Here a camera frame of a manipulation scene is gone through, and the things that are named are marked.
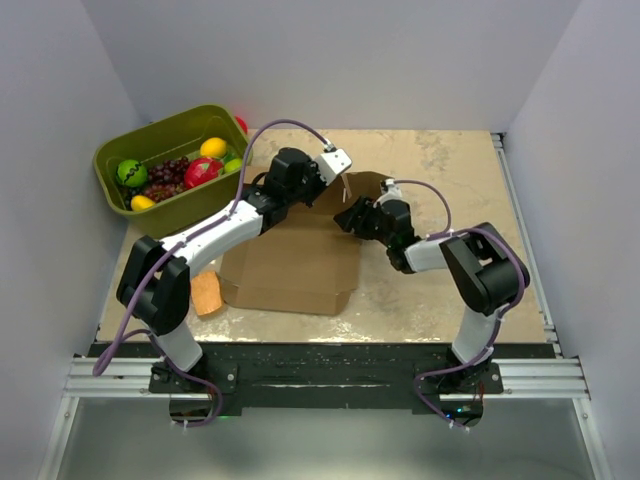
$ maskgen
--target metal frame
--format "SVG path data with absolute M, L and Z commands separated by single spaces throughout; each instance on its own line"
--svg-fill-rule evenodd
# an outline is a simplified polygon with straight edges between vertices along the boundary
M 114 358 L 104 375 L 94 377 L 94 358 L 73 361 L 65 397 L 207 399 L 206 394 L 149 392 L 150 358 Z M 494 359 L 500 366 L 504 393 L 486 394 L 501 399 L 588 399 L 582 367 L 577 359 Z M 472 395 L 441 395 L 442 400 L 471 400 Z
M 544 323 L 547 342 L 553 344 L 555 359 L 494 359 L 500 366 L 504 393 L 487 398 L 572 399 L 582 437 L 596 480 L 613 478 L 604 447 L 591 412 L 589 391 L 578 359 L 562 358 L 555 326 L 542 289 L 529 236 L 509 172 L 501 136 L 492 134 L 509 200 L 530 266 L 531 278 Z M 64 389 L 62 403 L 54 424 L 49 447 L 38 480 L 55 480 L 71 433 L 80 398 L 206 398 L 199 394 L 152 394 L 148 390 L 149 369 L 156 359 L 116 358 L 105 372 L 95 378 L 91 374 L 95 359 L 76 358 Z M 443 400 L 469 400 L 471 395 L 443 395 Z

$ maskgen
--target lemon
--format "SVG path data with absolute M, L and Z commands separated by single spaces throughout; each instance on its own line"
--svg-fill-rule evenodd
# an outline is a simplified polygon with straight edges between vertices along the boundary
M 131 210 L 139 212 L 140 210 L 146 210 L 156 204 L 153 200 L 144 195 L 136 195 L 131 199 Z
M 227 153 L 227 142 L 218 137 L 210 138 L 200 147 L 200 155 L 203 157 L 222 158 Z

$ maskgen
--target beige marble surface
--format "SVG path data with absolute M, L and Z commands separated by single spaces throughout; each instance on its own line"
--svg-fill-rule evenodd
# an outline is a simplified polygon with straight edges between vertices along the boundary
M 451 205 L 454 228 L 490 221 L 518 255 L 525 258 L 488 132 L 324 130 L 322 133 L 348 152 L 353 171 L 374 170 L 398 179 L 433 183 Z M 303 131 L 272 130 L 257 142 L 254 164 L 268 165 L 283 146 L 301 148 L 312 156 L 320 151 L 317 140 Z M 433 193 L 410 185 L 403 186 L 403 193 L 411 203 L 418 234 L 443 228 L 445 212 Z M 115 287 L 131 245 L 139 236 L 133 228 L 127 232 L 98 340 L 111 340 L 120 323 L 124 307 L 115 299 Z M 451 342 L 462 311 L 462 300 L 447 271 L 403 275 L 389 265 L 382 245 L 367 242 L 362 247 L 360 287 L 340 315 L 226 307 L 216 316 L 200 319 L 191 308 L 188 324 L 199 341 Z M 140 323 L 132 319 L 128 330 L 138 327 Z M 498 341 L 545 341 L 532 287 L 522 304 L 508 315 Z

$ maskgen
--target cardboard box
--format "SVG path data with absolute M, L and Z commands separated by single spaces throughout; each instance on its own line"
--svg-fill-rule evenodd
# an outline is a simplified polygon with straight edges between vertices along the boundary
M 246 181 L 265 168 L 247 168 Z M 348 173 L 352 196 L 333 182 L 312 208 L 295 205 L 286 220 L 222 257 L 222 297 L 233 307 L 335 315 L 358 287 L 360 240 L 333 221 L 360 195 L 377 198 L 386 176 Z

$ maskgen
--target orange sponge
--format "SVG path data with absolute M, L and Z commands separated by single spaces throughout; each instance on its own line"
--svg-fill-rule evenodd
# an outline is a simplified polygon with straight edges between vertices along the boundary
M 191 300 L 198 316 L 217 312 L 224 306 L 216 272 L 204 272 L 191 280 Z

